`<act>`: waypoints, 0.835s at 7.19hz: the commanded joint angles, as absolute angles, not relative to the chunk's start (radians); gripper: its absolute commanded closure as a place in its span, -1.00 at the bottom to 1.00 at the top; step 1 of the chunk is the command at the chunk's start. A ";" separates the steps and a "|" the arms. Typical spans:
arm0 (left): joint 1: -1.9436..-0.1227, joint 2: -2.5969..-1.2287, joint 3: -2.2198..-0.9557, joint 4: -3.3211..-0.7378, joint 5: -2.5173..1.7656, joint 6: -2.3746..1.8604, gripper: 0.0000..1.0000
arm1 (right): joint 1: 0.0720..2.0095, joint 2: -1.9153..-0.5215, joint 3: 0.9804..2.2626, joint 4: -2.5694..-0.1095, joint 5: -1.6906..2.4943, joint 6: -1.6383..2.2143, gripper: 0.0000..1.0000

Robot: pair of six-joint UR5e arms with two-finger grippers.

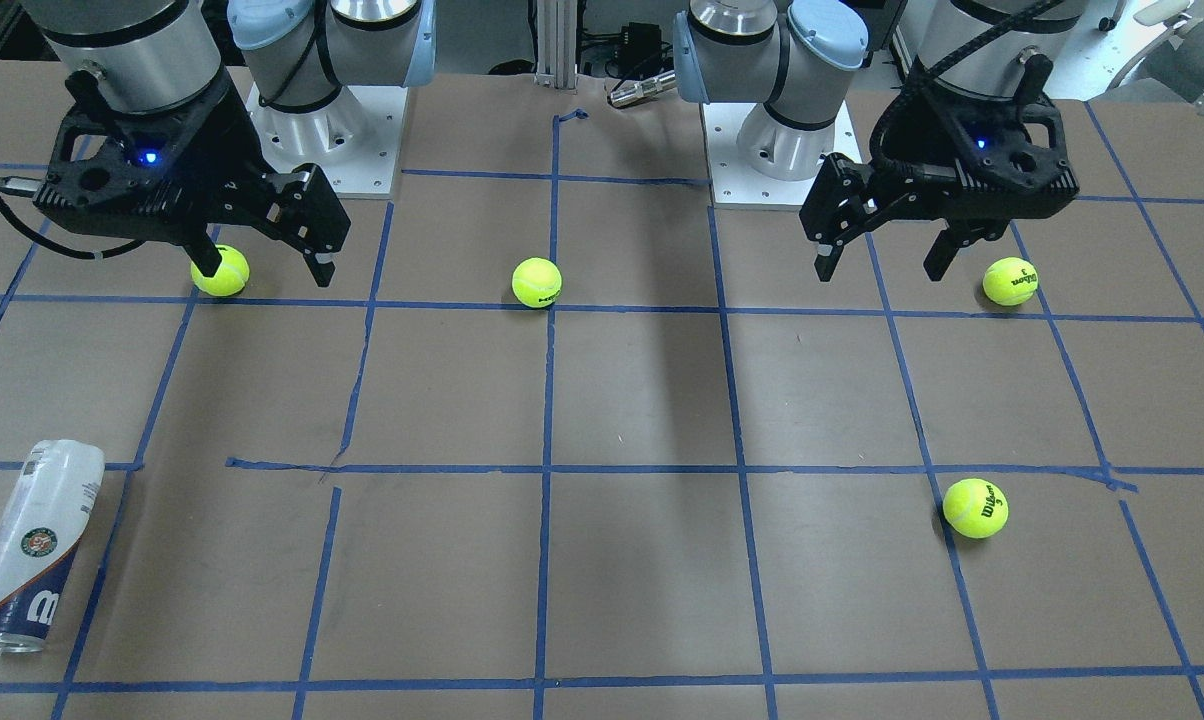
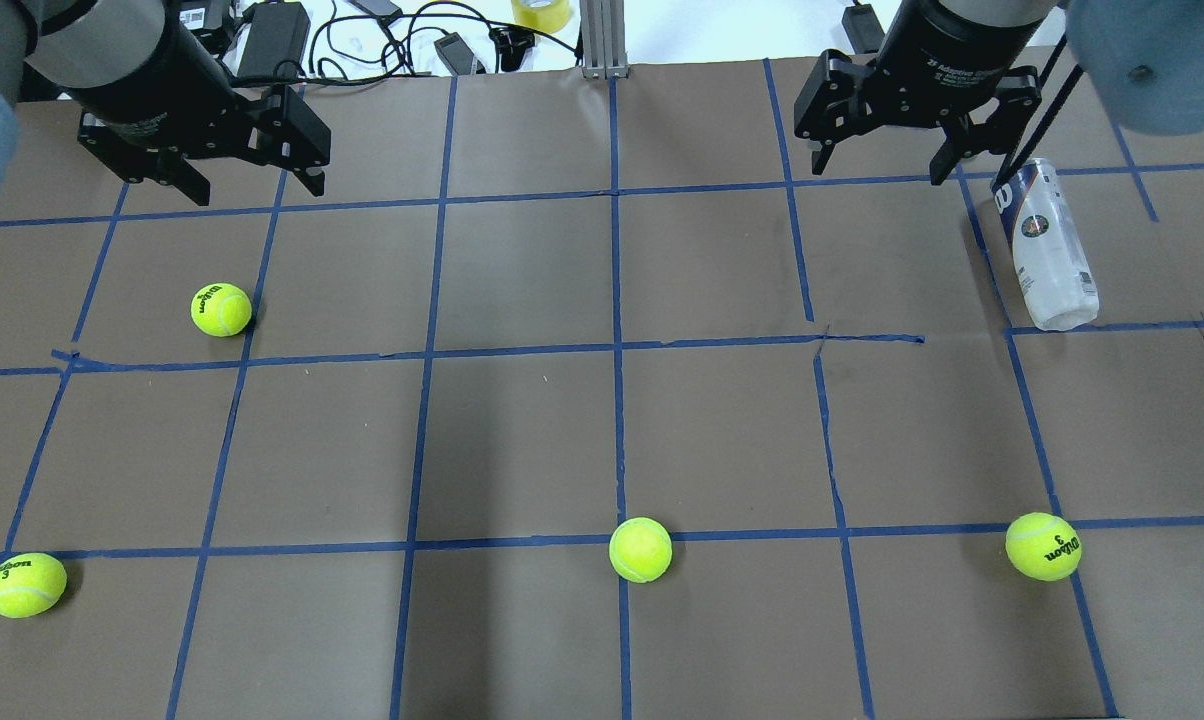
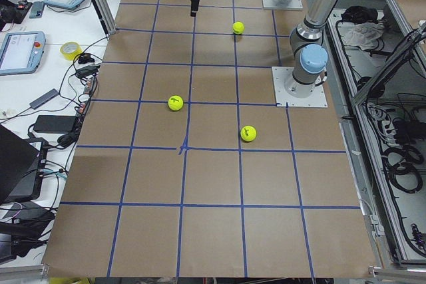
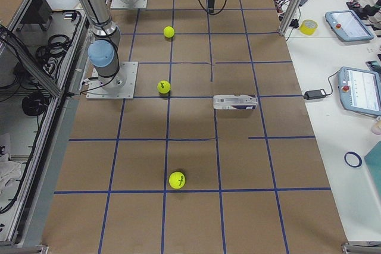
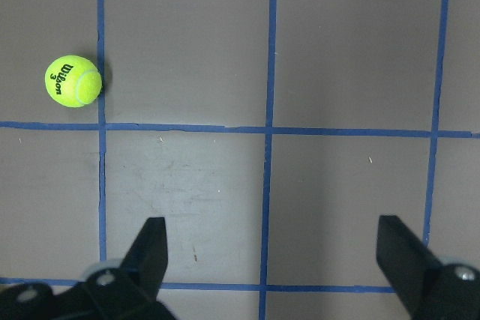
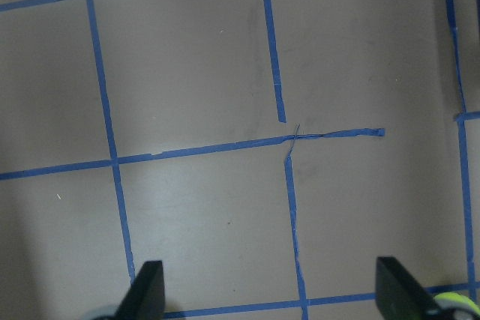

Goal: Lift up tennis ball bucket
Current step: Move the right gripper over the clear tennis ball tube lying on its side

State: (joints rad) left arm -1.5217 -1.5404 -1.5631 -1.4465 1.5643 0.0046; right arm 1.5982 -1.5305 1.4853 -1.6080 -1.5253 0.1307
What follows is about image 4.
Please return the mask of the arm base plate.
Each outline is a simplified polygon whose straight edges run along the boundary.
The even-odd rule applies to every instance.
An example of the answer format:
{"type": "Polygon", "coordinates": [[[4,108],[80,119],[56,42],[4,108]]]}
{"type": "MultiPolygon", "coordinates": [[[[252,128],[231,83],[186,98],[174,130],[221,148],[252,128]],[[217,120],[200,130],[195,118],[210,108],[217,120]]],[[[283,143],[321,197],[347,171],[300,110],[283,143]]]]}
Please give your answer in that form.
{"type": "Polygon", "coordinates": [[[89,83],[90,91],[86,93],[87,100],[132,100],[135,95],[138,62],[121,62],[116,77],[109,79],[100,78],[89,83]]]}
{"type": "Polygon", "coordinates": [[[147,7],[148,0],[112,0],[112,10],[137,10],[145,9],[147,7]]]}

